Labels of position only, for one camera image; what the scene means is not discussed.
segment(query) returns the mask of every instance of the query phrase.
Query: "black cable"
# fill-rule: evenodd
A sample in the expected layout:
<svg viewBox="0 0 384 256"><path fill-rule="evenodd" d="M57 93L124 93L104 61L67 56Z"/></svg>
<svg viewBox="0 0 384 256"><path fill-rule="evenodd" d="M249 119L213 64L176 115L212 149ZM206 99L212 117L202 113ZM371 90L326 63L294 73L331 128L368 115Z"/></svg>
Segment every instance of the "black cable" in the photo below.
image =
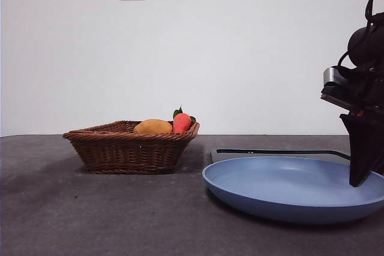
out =
<svg viewBox="0 0 384 256"><path fill-rule="evenodd" d="M367 6L365 7L365 18L367 19L367 26L365 28L365 32L363 37L351 48L348 49L346 53L342 55L342 57L339 59L337 66L340 67L341 63L343 62L344 58L347 57L347 55L352 51L355 50L361 43L364 42L366 37L369 34L370 28L371 28L371 20L372 20L372 10L373 10L373 0L368 0Z"/></svg>

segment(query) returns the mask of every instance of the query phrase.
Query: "toy fruit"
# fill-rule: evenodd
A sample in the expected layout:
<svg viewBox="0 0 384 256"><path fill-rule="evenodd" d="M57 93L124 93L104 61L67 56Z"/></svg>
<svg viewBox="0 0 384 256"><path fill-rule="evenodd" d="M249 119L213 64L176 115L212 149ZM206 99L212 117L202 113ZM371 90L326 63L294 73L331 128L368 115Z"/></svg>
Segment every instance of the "toy fruit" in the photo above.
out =
<svg viewBox="0 0 384 256"><path fill-rule="evenodd" d="M172 132L186 132L196 118L183 113L181 106L173 112L173 129Z"/></svg>
<svg viewBox="0 0 384 256"><path fill-rule="evenodd" d="M141 121L133 129L134 133L160 134L172 132L172 125L168 121L148 119Z"/></svg>

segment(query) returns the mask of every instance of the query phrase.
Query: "plate rim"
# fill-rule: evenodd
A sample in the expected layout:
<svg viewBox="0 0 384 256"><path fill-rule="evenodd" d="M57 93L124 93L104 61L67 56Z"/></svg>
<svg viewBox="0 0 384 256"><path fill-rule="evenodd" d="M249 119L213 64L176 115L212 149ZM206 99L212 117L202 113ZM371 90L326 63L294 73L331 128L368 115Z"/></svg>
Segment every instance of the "plate rim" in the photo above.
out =
<svg viewBox="0 0 384 256"><path fill-rule="evenodd" d="M366 205L371 205L371 204L375 204L375 203L384 201L384 195L379 197L379 198L375 198L374 200L371 200L369 202L360 203L360 204L353 204L353 205L310 205L310 204L304 205L304 204L295 204L295 203L285 203L285 202L280 202L280 201L270 201L270 200L265 200L265 199L253 198L253 197L250 197L248 195L239 194L239 193L236 193L236 192L233 192L233 191L229 191L228 189L225 189L222 186L215 184L214 182L209 180L208 177L206 176L206 171L208 169L210 169L212 166L215 166L215 165L218 165L218 164L220 165L221 162L228 162L228 161L234 161L234 160L239 160L239 159L253 159L253 158L310 159L310 160L315 160L315 161L330 162L330 163L335 164L335 165L349 166L349 164L342 163L342 162L336 162L336 161L325 160L325 159L307 158L307 157L304 158L304 157L292 157L292 156L253 156L253 157L240 157L240 158L225 159L225 160L222 160L222 161L219 161L219 162L212 163L212 164L206 166L203 169L202 176L203 176L204 180L208 184L210 184L210 185L212 185L212 186L214 186L214 187L216 187L216 188L218 188L218 189L220 189L222 191L226 191L228 193L231 193L231 194L234 194L234 195L237 195L237 196L241 196L241 197L244 197L244 198L248 198L248 199L251 199L251 200L263 201L263 202L266 202L266 203L273 203L273 204L280 204L280 205L288 205L288 206L296 206L296 207L312 207L312 208L347 208L347 207L366 206ZM375 176L378 176L379 178L381 178L384 181L384 176L383 175L380 175L380 174L378 174L376 172L373 172L373 171L371 171L371 173L374 174Z"/></svg>

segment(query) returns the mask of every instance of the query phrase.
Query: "green leaves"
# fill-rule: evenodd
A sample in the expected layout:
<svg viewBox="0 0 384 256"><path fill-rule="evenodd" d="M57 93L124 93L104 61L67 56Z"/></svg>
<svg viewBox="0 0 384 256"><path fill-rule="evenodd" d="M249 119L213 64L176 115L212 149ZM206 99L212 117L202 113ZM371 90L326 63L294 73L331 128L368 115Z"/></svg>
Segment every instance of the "green leaves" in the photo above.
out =
<svg viewBox="0 0 384 256"><path fill-rule="evenodd" d="M176 115L179 114L179 113L183 113L183 111L182 111L182 109L181 109L181 106L180 106L179 109L176 109L176 110L173 112L173 118L175 118ZM196 121L196 118L195 118L195 117L190 116L190 118L191 118L191 121L192 121L192 122L195 122L195 121Z"/></svg>
<svg viewBox="0 0 384 256"><path fill-rule="evenodd" d="M179 113L182 113L182 109L181 109L181 106L179 109L176 109L174 112L173 112L173 118L175 118L175 116Z"/></svg>

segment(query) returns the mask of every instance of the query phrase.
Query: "blue plate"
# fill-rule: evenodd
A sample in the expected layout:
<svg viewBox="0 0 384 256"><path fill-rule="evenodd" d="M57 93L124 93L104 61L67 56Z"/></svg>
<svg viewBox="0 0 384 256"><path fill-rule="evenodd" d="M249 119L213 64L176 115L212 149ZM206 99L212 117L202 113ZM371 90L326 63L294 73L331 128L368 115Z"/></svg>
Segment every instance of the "blue plate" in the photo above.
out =
<svg viewBox="0 0 384 256"><path fill-rule="evenodd" d="M384 177L371 172L349 185L349 165L311 158L247 157L203 170L216 197L243 212L277 221L332 224L366 217L384 206Z"/></svg>

